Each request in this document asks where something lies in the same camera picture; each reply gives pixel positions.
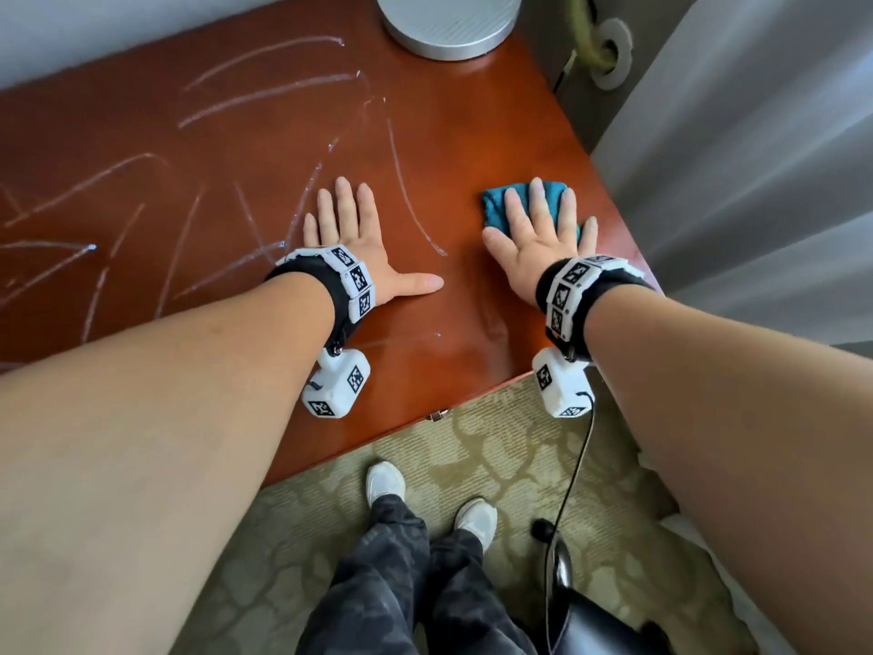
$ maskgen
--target black chair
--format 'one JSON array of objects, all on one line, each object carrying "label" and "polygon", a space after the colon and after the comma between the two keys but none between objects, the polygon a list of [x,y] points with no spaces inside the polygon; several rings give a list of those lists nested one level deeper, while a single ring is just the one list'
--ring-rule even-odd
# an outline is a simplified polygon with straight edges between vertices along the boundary
[{"label": "black chair", "polygon": [[[652,622],[639,631],[602,609],[573,589],[570,551],[548,519],[537,519],[531,535],[547,545],[546,562],[548,637],[543,625],[533,637],[542,655],[672,655],[670,641]],[[555,539],[554,547],[548,544]]]}]

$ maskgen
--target silver disc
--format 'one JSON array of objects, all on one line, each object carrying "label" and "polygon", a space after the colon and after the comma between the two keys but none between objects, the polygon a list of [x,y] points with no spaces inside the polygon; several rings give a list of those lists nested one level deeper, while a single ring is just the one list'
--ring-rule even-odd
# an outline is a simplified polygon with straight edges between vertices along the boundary
[{"label": "silver disc", "polygon": [[417,55],[456,62],[494,50],[518,18],[521,0],[377,0],[385,27]]}]

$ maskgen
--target blue rag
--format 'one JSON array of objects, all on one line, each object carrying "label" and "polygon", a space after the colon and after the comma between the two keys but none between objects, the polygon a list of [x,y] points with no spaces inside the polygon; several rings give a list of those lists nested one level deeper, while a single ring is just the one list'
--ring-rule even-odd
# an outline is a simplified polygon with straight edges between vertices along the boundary
[{"label": "blue rag", "polygon": [[[565,183],[561,183],[560,181],[543,181],[543,187],[546,190],[546,202],[548,203],[549,213],[552,214],[552,220],[554,221],[555,228],[558,226],[558,207],[561,204],[561,195],[567,190],[567,185]],[[482,203],[486,208],[486,227],[496,227],[498,230],[503,232],[508,237],[509,233],[509,220],[507,219],[507,208],[503,203],[503,194],[506,193],[507,188],[514,188],[515,192],[518,193],[518,196],[521,198],[521,204],[525,208],[525,213],[529,216],[531,214],[531,210],[528,207],[528,199],[527,199],[527,190],[528,186],[526,183],[514,183],[510,186],[502,186],[500,188],[490,188],[486,190],[485,193],[482,194]],[[576,225],[576,242],[579,242],[579,239],[582,238],[582,230],[579,225]]]}]

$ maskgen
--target foot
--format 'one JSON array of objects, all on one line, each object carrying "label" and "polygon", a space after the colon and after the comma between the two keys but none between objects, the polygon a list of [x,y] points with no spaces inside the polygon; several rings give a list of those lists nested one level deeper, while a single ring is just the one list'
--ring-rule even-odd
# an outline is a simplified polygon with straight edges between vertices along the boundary
[{"label": "foot", "polygon": [[386,494],[406,498],[403,474],[390,462],[376,462],[366,470],[366,504],[373,507],[376,499]]},{"label": "foot", "polygon": [[497,509],[485,499],[467,501],[457,511],[455,528],[470,531],[482,543],[482,551],[485,552],[497,532]]}]

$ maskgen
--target patterned carpet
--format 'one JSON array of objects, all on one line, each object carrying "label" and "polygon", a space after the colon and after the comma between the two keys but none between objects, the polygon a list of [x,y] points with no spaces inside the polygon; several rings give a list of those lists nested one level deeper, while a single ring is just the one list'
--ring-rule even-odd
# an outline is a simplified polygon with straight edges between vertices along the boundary
[{"label": "patterned carpet", "polygon": [[[597,421],[562,532],[575,588],[626,623],[655,620],[679,655],[756,652],[709,555],[658,526],[675,504],[600,377]],[[265,489],[216,564],[173,655],[289,655],[335,562],[366,527],[363,477],[376,459],[406,477],[407,503],[443,534],[475,495],[499,512],[486,570],[512,616],[541,616],[542,546],[533,518],[553,519],[587,417],[555,420],[532,377]]]}]

